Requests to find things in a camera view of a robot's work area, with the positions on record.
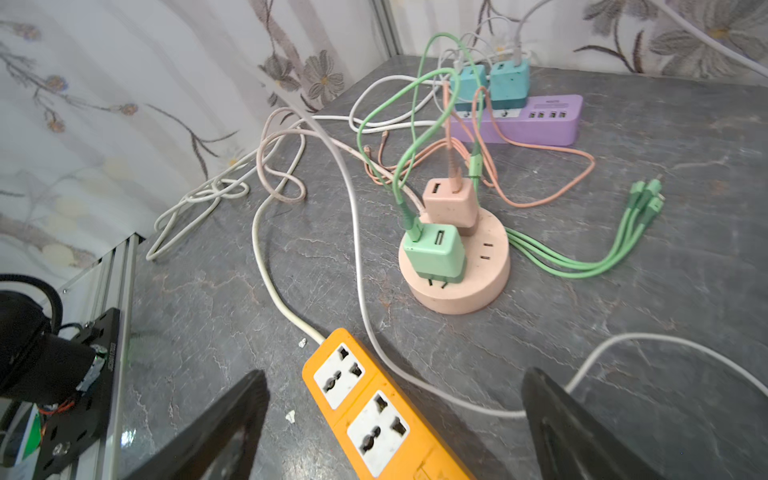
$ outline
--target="yellow flower center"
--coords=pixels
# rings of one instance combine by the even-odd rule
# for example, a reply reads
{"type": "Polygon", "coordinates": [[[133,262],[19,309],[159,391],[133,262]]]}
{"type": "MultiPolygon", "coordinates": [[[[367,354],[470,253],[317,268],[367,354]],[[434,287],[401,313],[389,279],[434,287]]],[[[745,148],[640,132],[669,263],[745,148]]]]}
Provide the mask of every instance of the yellow flower center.
{"type": "Polygon", "coordinates": [[[725,40],[730,35],[730,30],[727,28],[715,28],[709,30],[707,34],[715,40],[725,40]]]}

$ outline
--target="table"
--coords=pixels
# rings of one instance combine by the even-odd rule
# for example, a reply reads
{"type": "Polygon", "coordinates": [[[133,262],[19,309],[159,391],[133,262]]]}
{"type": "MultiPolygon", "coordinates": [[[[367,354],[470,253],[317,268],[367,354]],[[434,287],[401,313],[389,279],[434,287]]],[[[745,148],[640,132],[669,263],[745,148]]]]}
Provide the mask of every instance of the table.
{"type": "MultiPolygon", "coordinates": [[[[353,85],[327,114],[347,114],[373,81],[415,74],[397,57],[353,85]]],[[[371,93],[371,111],[404,84],[371,93]]],[[[488,308],[442,316],[418,304],[400,275],[402,236],[391,194],[348,158],[361,209],[367,302],[387,353],[403,368],[464,399],[521,407],[524,371],[538,366],[565,384],[610,335],[666,333],[713,348],[768,381],[768,90],[670,78],[534,68],[531,95],[584,96],[576,147],[594,172],[554,203],[518,210],[482,188],[481,205],[507,226],[580,260],[603,257],[632,182],[661,175],[667,203],[619,266],[588,280],[542,272],[516,250],[504,293],[488,308]]],[[[407,110],[409,98],[382,115],[407,110]]],[[[434,105],[417,118],[436,118],[434,105]]],[[[328,132],[354,145],[344,122],[328,132]]],[[[365,136],[378,146],[380,136],[365,136]]],[[[297,175],[299,205],[273,205],[262,242],[286,304],[323,334],[347,328],[368,347],[359,316],[346,191],[330,154],[309,139],[297,175]]],[[[394,163],[409,132],[390,135],[394,163]]],[[[584,168],[584,159],[490,145],[500,182],[520,200],[544,197],[584,168]]],[[[286,158],[295,151],[286,149],[286,158]]],[[[435,157],[414,170],[420,192],[445,176],[435,157]]],[[[251,478],[356,478],[300,373],[312,341],[272,304],[250,245],[266,197],[224,201],[171,253],[144,260],[139,248],[128,352],[121,476],[189,425],[251,369],[264,369],[271,402],[251,478]],[[296,423],[285,416],[295,411],[296,423]]],[[[191,218],[205,208],[186,213],[191,218]]],[[[526,422],[447,405],[401,381],[410,399],[478,478],[540,478],[526,422]]],[[[614,347],[574,397],[669,479],[764,478],[768,399],[712,359],[681,346],[614,347]]]]}

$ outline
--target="floral curtain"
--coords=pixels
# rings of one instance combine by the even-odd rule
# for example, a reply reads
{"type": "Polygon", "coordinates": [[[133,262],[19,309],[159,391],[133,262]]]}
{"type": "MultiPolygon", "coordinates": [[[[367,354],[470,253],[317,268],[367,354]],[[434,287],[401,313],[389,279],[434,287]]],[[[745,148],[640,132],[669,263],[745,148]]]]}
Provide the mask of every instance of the floral curtain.
{"type": "MultiPolygon", "coordinates": [[[[420,55],[437,31],[476,31],[490,45],[484,53],[511,45],[511,29],[493,15],[520,18],[538,0],[391,0],[402,46],[420,55]]],[[[755,61],[768,56],[765,0],[668,0],[710,37],[755,61]]],[[[523,49],[535,65],[589,71],[669,75],[715,81],[768,84],[724,55],[705,47],[647,0],[553,0],[535,12],[522,30],[523,49]]],[[[440,41],[432,50],[447,48],[440,41]]]]}
{"type": "Polygon", "coordinates": [[[257,68],[317,111],[385,60],[378,32],[357,0],[3,2],[0,270],[60,286],[150,235],[256,147],[257,68]]]}

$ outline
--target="round pink power strip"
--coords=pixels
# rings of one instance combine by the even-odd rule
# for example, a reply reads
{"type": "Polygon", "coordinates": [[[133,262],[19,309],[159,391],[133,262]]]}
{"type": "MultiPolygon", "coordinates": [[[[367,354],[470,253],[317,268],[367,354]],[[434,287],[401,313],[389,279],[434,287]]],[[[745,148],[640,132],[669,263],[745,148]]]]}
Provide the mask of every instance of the round pink power strip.
{"type": "MultiPolygon", "coordinates": [[[[429,216],[421,216],[431,223],[429,216]]],[[[502,222],[491,212],[480,209],[479,225],[474,235],[462,237],[467,268],[461,283],[445,283],[421,278],[408,260],[400,242],[400,271],[413,296],[438,313],[460,315],[480,310],[502,292],[509,278],[509,241],[502,222]]]]}

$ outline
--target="purple power strip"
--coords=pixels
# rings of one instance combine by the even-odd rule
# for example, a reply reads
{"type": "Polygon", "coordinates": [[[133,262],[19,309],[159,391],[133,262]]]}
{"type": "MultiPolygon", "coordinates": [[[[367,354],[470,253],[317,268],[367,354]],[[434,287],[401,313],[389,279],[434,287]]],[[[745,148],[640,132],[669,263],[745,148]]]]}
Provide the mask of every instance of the purple power strip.
{"type": "MultiPolygon", "coordinates": [[[[581,95],[548,95],[528,97],[528,103],[521,110],[494,111],[499,130],[509,138],[522,144],[552,145],[566,147],[576,141],[578,119],[584,99],[581,95]]],[[[468,112],[458,112],[464,117],[468,112]]],[[[483,109],[480,133],[485,143],[505,144],[491,124],[491,110],[483,109]]],[[[472,119],[464,118],[464,125],[472,135],[472,119]]],[[[471,142],[458,121],[451,117],[451,135],[464,142],[471,142]]]]}

